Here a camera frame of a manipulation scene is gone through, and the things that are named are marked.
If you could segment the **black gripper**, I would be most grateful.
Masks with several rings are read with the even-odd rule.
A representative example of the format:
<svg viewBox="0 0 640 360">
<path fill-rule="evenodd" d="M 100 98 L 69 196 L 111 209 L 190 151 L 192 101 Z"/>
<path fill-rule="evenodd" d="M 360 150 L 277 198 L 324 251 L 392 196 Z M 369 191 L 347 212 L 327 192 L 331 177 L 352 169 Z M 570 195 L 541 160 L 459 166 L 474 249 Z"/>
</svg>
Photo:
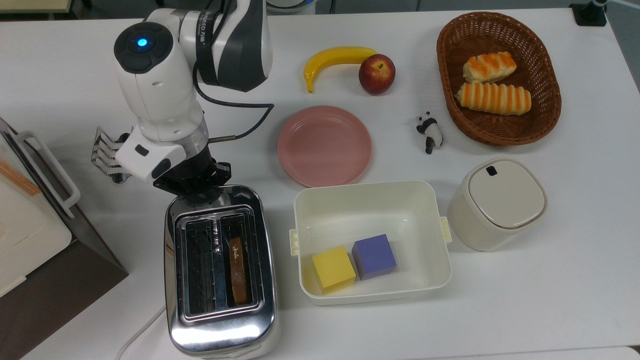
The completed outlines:
<svg viewBox="0 0 640 360">
<path fill-rule="evenodd" d="M 153 186 L 180 196 L 213 186 L 224 186 L 232 177 L 229 162 L 216 162 L 208 148 L 179 163 L 153 181 Z"/>
</svg>

